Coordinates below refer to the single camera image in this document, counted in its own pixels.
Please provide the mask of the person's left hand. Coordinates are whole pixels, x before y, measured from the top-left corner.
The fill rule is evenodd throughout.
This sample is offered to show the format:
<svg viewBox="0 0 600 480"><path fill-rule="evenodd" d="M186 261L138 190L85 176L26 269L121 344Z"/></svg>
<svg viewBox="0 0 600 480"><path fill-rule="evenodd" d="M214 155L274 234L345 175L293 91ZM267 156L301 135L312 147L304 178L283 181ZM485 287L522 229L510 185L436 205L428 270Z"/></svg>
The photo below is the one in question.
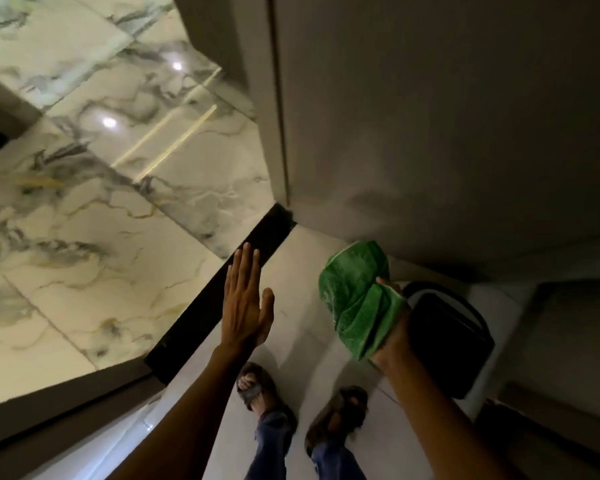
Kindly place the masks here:
<svg viewBox="0 0 600 480"><path fill-rule="evenodd" d="M242 246L233 254L233 261L227 269L227 274L232 275L232 313L222 315L221 344L249 357L258 346L261 346L257 345L257 322L264 289L260 289L260 251L251 246L253 250L251 296L241 295L240 254Z"/></svg>

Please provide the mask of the person's right hand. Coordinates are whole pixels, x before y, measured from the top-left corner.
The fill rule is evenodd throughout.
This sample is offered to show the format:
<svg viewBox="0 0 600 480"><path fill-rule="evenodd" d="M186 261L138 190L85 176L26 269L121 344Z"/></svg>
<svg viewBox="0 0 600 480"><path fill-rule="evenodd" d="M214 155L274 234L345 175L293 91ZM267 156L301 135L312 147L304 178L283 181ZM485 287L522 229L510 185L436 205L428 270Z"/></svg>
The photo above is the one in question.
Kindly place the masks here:
<svg viewBox="0 0 600 480"><path fill-rule="evenodd" d="M398 298L398 306L393 315L391 328L372 356L373 363L388 379L398 375L413 359L408 336L411 308L403 296L398 296Z"/></svg>

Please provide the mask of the green microfibre cloth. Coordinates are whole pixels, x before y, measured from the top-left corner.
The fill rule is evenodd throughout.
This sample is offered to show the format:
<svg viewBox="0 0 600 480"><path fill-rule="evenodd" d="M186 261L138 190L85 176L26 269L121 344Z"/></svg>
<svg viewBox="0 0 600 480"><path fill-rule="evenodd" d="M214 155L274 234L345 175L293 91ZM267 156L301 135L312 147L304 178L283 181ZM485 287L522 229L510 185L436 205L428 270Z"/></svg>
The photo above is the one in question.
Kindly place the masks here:
<svg viewBox="0 0 600 480"><path fill-rule="evenodd" d="M376 241L357 241L330 256L318 278L319 295L336 335L356 361L382 347L408 302L381 284L390 279L388 257Z"/></svg>

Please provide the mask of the person's right forearm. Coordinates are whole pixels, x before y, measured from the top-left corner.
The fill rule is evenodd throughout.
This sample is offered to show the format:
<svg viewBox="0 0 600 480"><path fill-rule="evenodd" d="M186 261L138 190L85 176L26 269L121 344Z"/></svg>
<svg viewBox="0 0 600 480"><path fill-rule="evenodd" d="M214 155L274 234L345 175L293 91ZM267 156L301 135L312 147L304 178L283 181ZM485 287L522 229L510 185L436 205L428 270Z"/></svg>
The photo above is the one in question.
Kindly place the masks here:
<svg viewBox="0 0 600 480"><path fill-rule="evenodd" d="M523 480L410 352L379 363L437 480Z"/></svg>

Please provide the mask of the person's left forearm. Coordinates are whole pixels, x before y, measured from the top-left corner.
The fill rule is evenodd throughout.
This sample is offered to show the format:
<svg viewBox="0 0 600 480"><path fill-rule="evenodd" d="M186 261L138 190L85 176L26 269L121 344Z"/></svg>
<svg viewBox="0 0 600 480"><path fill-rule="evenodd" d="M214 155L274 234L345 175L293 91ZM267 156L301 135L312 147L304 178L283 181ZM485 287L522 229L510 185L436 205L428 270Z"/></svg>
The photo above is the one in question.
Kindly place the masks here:
<svg viewBox="0 0 600 480"><path fill-rule="evenodd" d="M201 480L254 341L222 342L199 377L106 480Z"/></svg>

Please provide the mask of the black threshold strip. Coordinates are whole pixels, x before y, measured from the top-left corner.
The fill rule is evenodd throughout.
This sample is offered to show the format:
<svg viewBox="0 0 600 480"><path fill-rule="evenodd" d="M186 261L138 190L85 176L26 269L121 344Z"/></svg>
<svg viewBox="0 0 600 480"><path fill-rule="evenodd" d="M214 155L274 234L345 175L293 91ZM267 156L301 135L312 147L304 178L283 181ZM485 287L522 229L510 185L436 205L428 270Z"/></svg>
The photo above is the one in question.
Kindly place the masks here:
<svg viewBox="0 0 600 480"><path fill-rule="evenodd" d="M244 242L260 251L261 267L286 240L295 225L292 213L275 203L250 231ZM220 322L224 281L232 263L233 258L228 258L145 357L145 364L163 385L170 384Z"/></svg>

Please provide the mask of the dark sandal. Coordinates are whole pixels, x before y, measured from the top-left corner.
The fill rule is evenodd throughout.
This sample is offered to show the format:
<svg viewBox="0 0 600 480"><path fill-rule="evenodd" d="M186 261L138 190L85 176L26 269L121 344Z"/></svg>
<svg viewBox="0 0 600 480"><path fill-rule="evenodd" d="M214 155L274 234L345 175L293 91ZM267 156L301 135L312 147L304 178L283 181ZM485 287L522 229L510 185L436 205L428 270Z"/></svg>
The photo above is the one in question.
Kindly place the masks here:
<svg viewBox="0 0 600 480"><path fill-rule="evenodd" d="M246 362L235 382L239 398L248 411L255 414L258 425L271 420L281 426L286 435L293 436L297 430L295 413L284 402L271 375L259 364Z"/></svg>
<svg viewBox="0 0 600 480"><path fill-rule="evenodd" d="M304 449L312 457L318 447L344 446L349 436L362 427L368 411L368 392L359 386L339 388L312 421Z"/></svg>

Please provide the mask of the black waste bin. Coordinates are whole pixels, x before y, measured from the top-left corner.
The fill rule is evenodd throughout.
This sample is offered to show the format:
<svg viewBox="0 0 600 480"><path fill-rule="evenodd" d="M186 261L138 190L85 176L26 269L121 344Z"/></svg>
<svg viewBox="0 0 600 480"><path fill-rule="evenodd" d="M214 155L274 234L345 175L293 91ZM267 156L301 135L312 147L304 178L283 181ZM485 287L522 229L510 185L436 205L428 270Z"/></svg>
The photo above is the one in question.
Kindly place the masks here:
<svg viewBox="0 0 600 480"><path fill-rule="evenodd" d="M408 282L411 348L442 392L463 400L495 348L480 312L464 297L434 282Z"/></svg>

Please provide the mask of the person's left leg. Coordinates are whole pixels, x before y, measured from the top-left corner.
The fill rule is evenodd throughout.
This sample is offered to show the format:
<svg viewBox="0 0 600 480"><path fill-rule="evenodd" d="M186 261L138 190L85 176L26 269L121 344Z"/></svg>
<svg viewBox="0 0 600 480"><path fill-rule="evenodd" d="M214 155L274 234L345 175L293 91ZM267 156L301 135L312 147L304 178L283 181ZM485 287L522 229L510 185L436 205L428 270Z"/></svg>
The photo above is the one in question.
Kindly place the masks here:
<svg viewBox="0 0 600 480"><path fill-rule="evenodd" d="M287 480L285 459L296 428L296 416L288 408L264 413L255 431L256 454L244 480Z"/></svg>

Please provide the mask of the person's leg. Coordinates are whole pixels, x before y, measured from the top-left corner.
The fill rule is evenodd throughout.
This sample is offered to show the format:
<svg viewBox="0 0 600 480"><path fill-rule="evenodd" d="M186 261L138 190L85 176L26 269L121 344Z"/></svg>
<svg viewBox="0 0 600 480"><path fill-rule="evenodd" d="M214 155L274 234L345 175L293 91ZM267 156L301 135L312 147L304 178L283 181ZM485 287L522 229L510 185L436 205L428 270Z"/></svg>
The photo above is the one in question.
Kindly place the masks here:
<svg viewBox="0 0 600 480"><path fill-rule="evenodd" d="M309 457L318 480L367 480L353 453L342 442L321 442Z"/></svg>
<svg viewBox="0 0 600 480"><path fill-rule="evenodd" d="M256 454L244 480L287 480L285 459L296 428L296 416L288 408L264 413L255 431Z"/></svg>

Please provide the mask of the person's right leg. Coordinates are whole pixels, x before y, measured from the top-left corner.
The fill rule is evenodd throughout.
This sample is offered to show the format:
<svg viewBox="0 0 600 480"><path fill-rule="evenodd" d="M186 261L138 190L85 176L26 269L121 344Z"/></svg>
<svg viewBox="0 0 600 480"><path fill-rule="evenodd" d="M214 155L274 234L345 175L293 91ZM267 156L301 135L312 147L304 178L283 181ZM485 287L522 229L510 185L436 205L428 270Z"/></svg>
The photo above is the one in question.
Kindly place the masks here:
<svg viewBox="0 0 600 480"><path fill-rule="evenodd" d="M309 457L318 480L367 480L353 453L342 442L321 442Z"/></svg>

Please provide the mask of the grey door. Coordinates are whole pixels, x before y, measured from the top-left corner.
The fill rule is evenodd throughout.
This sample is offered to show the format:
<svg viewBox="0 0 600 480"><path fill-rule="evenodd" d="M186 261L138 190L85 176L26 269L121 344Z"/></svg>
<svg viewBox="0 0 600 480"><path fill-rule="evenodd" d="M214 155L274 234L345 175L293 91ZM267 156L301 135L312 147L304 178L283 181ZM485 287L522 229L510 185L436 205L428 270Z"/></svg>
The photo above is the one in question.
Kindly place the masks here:
<svg viewBox="0 0 600 480"><path fill-rule="evenodd" d="M471 281L600 278L600 0L273 0L298 224Z"/></svg>

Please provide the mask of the grey door frame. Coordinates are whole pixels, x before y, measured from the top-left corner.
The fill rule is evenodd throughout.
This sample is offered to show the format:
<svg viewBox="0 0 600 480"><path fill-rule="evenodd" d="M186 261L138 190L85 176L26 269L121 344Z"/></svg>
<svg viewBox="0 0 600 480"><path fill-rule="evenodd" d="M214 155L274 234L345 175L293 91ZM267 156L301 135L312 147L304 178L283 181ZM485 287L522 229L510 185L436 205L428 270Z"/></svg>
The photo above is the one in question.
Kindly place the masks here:
<svg viewBox="0 0 600 480"><path fill-rule="evenodd" d="M248 90L276 202L289 207L276 0L174 0L193 46Z"/></svg>

